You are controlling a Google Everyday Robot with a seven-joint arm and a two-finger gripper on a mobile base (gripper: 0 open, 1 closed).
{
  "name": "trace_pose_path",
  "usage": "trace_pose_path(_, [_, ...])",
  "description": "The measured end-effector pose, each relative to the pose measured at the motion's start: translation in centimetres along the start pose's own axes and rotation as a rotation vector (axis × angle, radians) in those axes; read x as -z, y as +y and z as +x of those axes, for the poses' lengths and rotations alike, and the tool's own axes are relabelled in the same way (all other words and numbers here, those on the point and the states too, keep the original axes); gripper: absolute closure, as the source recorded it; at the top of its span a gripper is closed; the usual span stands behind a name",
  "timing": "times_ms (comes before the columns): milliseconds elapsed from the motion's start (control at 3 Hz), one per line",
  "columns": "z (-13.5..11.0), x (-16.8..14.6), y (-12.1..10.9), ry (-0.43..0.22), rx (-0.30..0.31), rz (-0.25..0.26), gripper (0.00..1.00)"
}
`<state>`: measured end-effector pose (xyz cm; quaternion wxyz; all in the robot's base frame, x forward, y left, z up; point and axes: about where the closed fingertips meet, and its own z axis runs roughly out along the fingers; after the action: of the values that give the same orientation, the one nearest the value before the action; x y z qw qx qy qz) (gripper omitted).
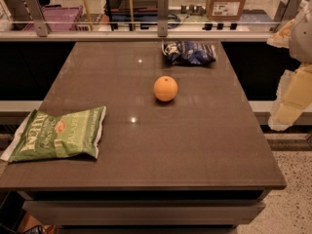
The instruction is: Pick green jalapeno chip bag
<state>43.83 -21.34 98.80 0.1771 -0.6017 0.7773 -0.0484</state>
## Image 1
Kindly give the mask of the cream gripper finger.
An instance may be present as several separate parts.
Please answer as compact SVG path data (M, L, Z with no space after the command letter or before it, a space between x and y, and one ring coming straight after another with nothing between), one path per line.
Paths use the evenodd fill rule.
M286 70L281 76L273 102L268 126L284 131L312 103L312 64L302 64L295 71Z
M266 43L276 48L288 48L294 20L288 21L279 31L270 36Z

